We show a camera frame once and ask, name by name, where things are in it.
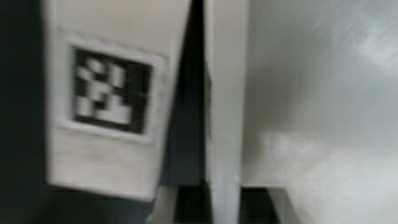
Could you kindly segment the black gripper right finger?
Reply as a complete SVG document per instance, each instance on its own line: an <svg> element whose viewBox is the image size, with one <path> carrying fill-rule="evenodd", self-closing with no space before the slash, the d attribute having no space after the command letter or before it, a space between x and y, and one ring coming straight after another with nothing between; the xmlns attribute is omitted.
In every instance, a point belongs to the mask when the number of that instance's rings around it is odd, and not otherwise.
<svg viewBox="0 0 398 224"><path fill-rule="evenodd" d="M286 224L283 204L285 190L281 188L244 187L238 224Z"/></svg>

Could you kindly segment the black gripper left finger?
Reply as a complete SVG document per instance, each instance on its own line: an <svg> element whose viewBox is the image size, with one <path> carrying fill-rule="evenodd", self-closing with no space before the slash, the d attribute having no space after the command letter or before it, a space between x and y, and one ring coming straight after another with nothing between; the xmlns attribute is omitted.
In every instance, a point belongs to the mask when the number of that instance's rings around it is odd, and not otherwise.
<svg viewBox="0 0 398 224"><path fill-rule="evenodd" d="M208 197L199 185L160 187L148 224L208 224Z"/></svg>

